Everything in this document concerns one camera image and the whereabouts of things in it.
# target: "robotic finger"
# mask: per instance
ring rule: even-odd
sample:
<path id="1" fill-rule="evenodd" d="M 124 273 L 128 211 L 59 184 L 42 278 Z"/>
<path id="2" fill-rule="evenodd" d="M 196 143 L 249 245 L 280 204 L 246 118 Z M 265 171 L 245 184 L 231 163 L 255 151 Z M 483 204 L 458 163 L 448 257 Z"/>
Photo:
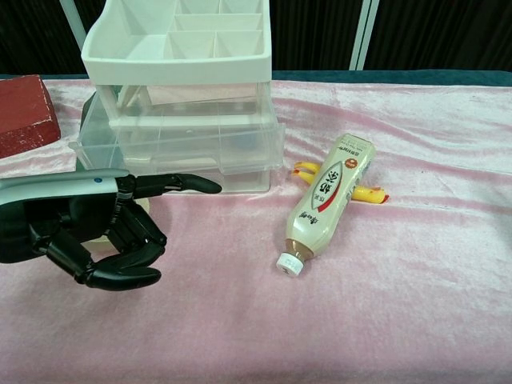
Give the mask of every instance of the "robotic finger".
<path id="1" fill-rule="evenodd" d="M 0 180 L 0 262 L 47 256 L 80 283 L 103 290 L 155 284 L 150 268 L 166 236 L 134 200 L 182 190 L 205 194 L 219 184 L 192 174 L 135 177 L 89 170 Z M 94 262 L 82 245 L 106 235 L 119 252 Z"/>

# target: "red block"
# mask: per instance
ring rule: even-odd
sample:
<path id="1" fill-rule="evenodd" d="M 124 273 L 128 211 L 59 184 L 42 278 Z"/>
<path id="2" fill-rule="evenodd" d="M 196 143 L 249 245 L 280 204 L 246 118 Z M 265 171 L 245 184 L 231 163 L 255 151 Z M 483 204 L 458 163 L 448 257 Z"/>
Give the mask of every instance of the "red block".
<path id="1" fill-rule="evenodd" d="M 0 81 L 0 158 L 61 137 L 50 95 L 37 75 Z"/>

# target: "pink velvet cloth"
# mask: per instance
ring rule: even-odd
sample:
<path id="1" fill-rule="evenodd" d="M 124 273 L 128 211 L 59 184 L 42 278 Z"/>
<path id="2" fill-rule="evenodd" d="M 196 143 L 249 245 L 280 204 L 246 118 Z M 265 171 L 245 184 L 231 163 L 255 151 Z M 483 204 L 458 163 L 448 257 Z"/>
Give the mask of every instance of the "pink velvet cloth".
<path id="1" fill-rule="evenodd" d="M 86 81 L 47 81 L 60 142 L 0 176 L 73 170 Z M 275 82 L 285 166 L 264 194 L 167 195 L 162 280 L 111 293 L 45 258 L 0 266 L 2 383 L 512 382 L 512 90 Z M 290 170 L 352 133 L 378 154 L 327 251 L 274 264 L 306 189 Z"/>

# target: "white pole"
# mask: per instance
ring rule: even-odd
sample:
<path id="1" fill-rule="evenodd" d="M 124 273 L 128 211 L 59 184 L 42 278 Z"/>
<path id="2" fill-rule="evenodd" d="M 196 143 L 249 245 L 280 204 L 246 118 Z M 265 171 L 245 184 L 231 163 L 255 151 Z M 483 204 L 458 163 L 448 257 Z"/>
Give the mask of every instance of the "white pole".
<path id="1" fill-rule="evenodd" d="M 374 30 L 379 0 L 362 0 L 349 70 L 364 70 L 366 53 Z"/>
<path id="2" fill-rule="evenodd" d="M 60 2 L 62 10 L 66 15 L 67 22 L 73 32 L 74 39 L 78 44 L 78 48 L 82 50 L 83 43 L 86 40 L 86 30 L 83 27 L 76 4 L 74 3 L 74 0 L 60 0 Z"/>

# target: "dark curtain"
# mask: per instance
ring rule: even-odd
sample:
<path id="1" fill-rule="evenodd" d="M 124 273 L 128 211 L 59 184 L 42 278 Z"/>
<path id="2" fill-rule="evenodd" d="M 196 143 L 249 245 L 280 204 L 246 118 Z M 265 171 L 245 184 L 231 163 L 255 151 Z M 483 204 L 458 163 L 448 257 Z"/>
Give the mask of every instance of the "dark curtain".
<path id="1" fill-rule="evenodd" d="M 348 70 L 362 0 L 270 0 L 276 70 Z"/>
<path id="2" fill-rule="evenodd" d="M 58 0 L 0 0 L 0 73 L 84 71 L 80 49 Z"/>
<path id="3" fill-rule="evenodd" d="M 270 0 L 275 70 L 346 70 L 362 0 Z M 86 31 L 105 0 L 75 0 Z M 0 0 L 0 74 L 84 74 L 58 0 Z"/>
<path id="4" fill-rule="evenodd" d="M 512 1 L 380 0 L 366 70 L 512 70 Z"/>

